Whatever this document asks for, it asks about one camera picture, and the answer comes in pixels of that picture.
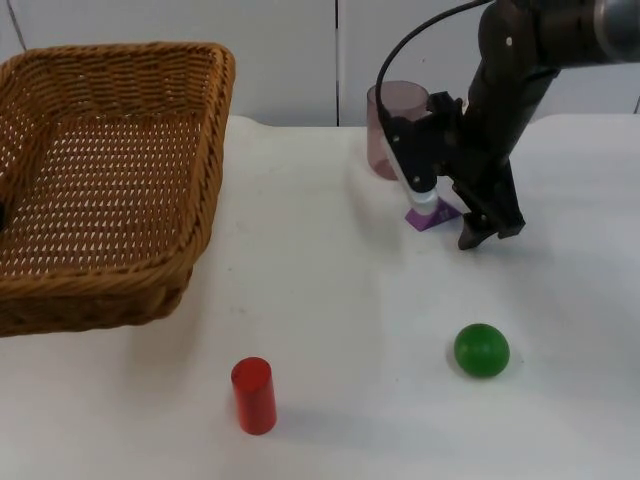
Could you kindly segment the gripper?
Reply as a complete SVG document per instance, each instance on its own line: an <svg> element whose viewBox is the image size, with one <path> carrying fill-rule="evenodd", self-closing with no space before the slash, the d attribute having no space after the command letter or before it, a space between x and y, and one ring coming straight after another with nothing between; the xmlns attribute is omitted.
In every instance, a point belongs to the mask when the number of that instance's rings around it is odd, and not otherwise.
<svg viewBox="0 0 640 480"><path fill-rule="evenodd" d="M466 125L464 114L451 116L444 134L446 147L440 172L467 206L458 239L460 250L481 245L489 235L510 238L521 233L520 211L509 156L496 153L479 129Z"/></svg>

